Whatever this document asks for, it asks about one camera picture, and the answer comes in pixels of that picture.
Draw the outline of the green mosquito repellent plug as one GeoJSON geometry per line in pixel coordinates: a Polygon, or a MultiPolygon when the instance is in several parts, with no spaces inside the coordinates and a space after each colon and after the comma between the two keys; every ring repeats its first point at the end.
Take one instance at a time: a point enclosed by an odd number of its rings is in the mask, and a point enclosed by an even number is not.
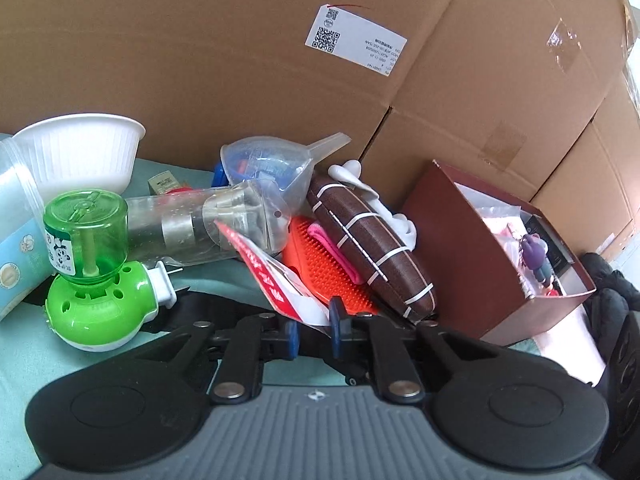
{"type": "Polygon", "coordinates": [[[115,350],[172,308],[177,292],[163,263],[128,258],[128,207],[104,190],[65,192],[43,215],[56,271],[44,303],[52,332],[88,352],[115,350]]]}

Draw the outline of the red white printed packet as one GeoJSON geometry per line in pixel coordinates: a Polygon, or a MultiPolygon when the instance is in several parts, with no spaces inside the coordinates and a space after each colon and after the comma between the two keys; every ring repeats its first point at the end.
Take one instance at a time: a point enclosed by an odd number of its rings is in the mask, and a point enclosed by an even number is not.
{"type": "Polygon", "coordinates": [[[230,226],[221,221],[215,224],[245,262],[273,310],[326,335],[330,332],[329,308],[310,292],[294,271],[230,226]]]}

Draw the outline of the black jacket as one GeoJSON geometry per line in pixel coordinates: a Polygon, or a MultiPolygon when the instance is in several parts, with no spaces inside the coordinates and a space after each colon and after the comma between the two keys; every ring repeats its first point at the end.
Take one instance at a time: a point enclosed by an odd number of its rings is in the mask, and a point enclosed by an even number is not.
{"type": "Polygon", "coordinates": [[[626,318],[631,311],[639,311],[639,289],[595,252],[585,252],[579,257],[596,291],[584,303],[590,335],[605,362],[605,371],[596,385],[602,393],[608,393],[610,370],[616,344],[623,333],[626,318]]]}

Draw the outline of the dark red storage box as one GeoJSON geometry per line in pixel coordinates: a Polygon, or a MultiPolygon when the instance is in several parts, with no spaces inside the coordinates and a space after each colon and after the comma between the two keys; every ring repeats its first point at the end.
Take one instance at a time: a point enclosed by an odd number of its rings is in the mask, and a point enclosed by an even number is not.
{"type": "Polygon", "coordinates": [[[561,296],[526,292],[521,274],[478,214],[472,197],[497,200],[541,221],[559,244],[562,237],[535,206],[464,171],[430,162],[401,211],[414,222],[413,255],[430,274],[442,326],[510,346],[551,330],[596,290],[574,254],[561,275],[561,296]]]}

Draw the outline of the teal table cloth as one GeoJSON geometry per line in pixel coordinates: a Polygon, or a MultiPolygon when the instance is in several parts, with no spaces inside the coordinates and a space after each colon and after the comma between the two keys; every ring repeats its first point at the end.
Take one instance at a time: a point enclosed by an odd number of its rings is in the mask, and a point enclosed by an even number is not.
{"type": "MultiPolygon", "coordinates": [[[[137,158],[124,196],[149,194],[149,178],[165,170],[194,188],[208,188],[213,179],[210,170],[169,166],[137,158]]],[[[238,260],[191,266],[174,274],[172,279],[178,288],[190,286],[191,292],[210,292],[256,307],[268,307],[244,264],[238,260]]],[[[26,406],[38,390],[59,377],[146,344],[163,334],[140,332],[113,352],[83,352],[55,336],[47,326],[40,304],[22,302],[15,307],[1,321],[1,479],[25,479],[40,466],[24,426],[26,406]]],[[[293,362],[267,364],[264,378],[269,385],[320,389],[345,385],[342,374],[321,360],[302,356],[293,362]]]]}

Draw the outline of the purple toy figure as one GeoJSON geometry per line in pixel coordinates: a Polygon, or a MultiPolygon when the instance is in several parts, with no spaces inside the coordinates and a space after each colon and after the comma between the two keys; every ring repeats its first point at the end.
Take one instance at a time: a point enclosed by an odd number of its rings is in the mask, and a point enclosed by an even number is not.
{"type": "Polygon", "coordinates": [[[547,257],[547,245],[542,238],[532,234],[525,234],[520,239],[521,257],[527,269],[531,270],[536,280],[544,286],[549,286],[553,269],[547,257]]]}

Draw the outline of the brown striped pouch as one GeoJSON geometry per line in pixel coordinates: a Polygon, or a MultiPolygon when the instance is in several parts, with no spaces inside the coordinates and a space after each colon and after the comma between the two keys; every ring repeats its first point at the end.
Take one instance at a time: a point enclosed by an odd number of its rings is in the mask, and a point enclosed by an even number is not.
{"type": "Polygon", "coordinates": [[[397,314],[416,324],[435,314],[435,285],[383,217],[346,184],[315,174],[307,202],[340,253],[397,314]]]}

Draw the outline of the clear glass bottle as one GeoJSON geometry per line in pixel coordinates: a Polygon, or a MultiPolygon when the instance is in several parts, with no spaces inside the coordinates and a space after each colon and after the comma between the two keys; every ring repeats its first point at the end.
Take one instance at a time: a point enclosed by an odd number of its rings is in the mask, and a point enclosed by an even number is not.
{"type": "Polygon", "coordinates": [[[291,216],[270,182],[248,180],[224,188],[130,197],[129,258],[151,266],[197,266],[233,258],[222,223],[270,255],[288,240],[291,216]]]}

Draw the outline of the clear plastic container blue label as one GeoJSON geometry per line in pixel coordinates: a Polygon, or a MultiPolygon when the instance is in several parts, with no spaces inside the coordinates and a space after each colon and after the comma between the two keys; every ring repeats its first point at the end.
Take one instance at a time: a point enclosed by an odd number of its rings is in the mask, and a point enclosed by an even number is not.
{"type": "Polygon", "coordinates": [[[2,140],[1,318],[53,274],[43,213],[42,198],[24,158],[13,140],[2,140]]]}

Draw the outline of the red tape roll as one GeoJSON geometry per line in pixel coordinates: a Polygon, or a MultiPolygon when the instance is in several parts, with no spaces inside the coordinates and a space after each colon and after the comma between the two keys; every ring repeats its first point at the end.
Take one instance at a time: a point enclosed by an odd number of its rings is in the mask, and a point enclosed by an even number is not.
{"type": "Polygon", "coordinates": [[[166,195],[172,195],[172,194],[178,194],[178,193],[184,193],[184,192],[190,192],[193,191],[192,188],[172,188],[171,190],[167,191],[165,194],[166,195]]]}

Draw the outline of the orange silicone brush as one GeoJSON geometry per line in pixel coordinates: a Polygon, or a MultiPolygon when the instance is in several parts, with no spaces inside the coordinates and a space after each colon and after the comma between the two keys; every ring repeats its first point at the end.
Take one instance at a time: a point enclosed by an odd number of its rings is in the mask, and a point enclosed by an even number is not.
{"type": "Polygon", "coordinates": [[[288,242],[282,262],[293,270],[307,289],[322,304],[340,296],[348,314],[378,313],[367,285],[355,284],[338,261],[308,233],[314,222],[307,217],[294,217],[288,227],[288,242]]]}

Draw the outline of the clear plastic funnel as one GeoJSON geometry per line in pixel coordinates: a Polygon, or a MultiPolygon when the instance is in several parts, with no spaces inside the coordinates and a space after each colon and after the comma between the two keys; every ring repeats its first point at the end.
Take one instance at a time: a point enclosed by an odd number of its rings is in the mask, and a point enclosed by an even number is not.
{"type": "Polygon", "coordinates": [[[311,143],[299,144],[276,136],[250,136],[220,149],[220,162],[232,185],[256,181],[289,217],[302,208],[314,166],[352,139],[337,132],[311,143]]]}

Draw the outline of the large brown cardboard box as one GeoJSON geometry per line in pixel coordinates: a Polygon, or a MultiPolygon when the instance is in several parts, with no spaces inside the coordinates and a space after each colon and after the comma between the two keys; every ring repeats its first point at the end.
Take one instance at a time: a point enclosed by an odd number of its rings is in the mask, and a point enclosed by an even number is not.
{"type": "Polygon", "coordinates": [[[143,157],[194,168],[341,131],[390,206],[436,160],[614,255],[639,229],[635,32],[627,0],[1,0],[1,128],[127,115],[143,157]],[[324,4],[407,39],[390,76],[305,46],[324,4]]]}

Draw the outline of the white shipping label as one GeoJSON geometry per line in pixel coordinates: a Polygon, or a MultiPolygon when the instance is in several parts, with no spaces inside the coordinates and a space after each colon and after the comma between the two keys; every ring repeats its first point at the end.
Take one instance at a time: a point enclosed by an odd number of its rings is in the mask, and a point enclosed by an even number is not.
{"type": "Polygon", "coordinates": [[[390,76],[407,39],[338,6],[320,6],[305,46],[390,76]]]}

